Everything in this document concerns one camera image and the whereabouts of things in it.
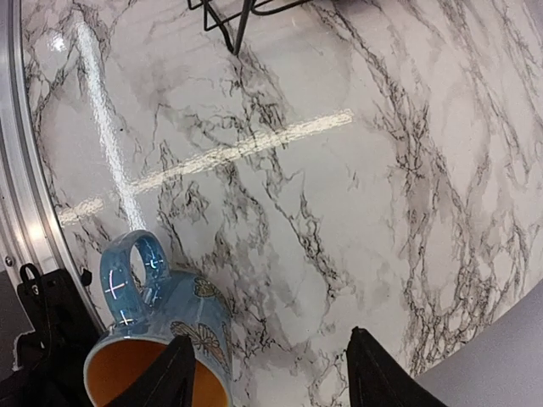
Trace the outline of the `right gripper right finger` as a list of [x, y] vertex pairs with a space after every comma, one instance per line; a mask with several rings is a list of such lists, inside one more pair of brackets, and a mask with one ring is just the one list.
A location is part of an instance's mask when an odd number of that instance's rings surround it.
[[368, 330], [358, 326], [352, 330], [346, 356], [352, 406], [445, 406], [417, 384]]

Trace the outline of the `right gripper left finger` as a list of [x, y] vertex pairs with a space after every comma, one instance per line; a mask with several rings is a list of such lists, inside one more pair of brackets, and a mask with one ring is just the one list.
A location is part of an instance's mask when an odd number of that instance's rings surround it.
[[195, 370], [191, 339], [175, 337], [150, 367], [108, 406], [191, 407]]

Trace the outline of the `black wire dish rack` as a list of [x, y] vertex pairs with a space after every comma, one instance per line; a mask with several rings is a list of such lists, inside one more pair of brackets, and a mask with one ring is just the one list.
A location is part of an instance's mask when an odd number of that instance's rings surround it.
[[[204, 31], [213, 31], [218, 29], [224, 39], [227, 50], [230, 54], [238, 56], [243, 44], [244, 34], [247, 28], [250, 15], [258, 17], [267, 17], [274, 14], [279, 14], [287, 11], [291, 8], [299, 7], [303, 4], [309, 3], [311, 0], [296, 0], [296, 1], [284, 1], [283, 5], [275, 8], [267, 8], [272, 3], [272, 0], [266, 1], [254, 1], [244, 0], [241, 10], [237, 13], [222, 16], [211, 1], [187, 1], [188, 9], [194, 11], [201, 8], [203, 10], [203, 28]], [[236, 31], [235, 39], [232, 39], [229, 31], [229, 24], [233, 20], [238, 20], [238, 27]]]

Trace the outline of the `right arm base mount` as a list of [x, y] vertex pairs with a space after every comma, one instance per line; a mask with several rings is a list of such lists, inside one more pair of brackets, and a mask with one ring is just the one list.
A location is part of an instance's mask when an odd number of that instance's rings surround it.
[[20, 267], [17, 295], [34, 328], [15, 341], [17, 370], [1, 381], [2, 406], [91, 406], [83, 367], [100, 332], [69, 272]]

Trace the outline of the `blue mug yellow inside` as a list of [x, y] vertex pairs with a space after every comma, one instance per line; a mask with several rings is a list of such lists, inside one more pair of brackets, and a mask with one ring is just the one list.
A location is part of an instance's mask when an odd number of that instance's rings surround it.
[[114, 321], [84, 365], [94, 405], [105, 406], [128, 389], [178, 336], [193, 345], [193, 405], [232, 405], [232, 316], [213, 283], [171, 270], [160, 242], [145, 230], [112, 241], [99, 275]]

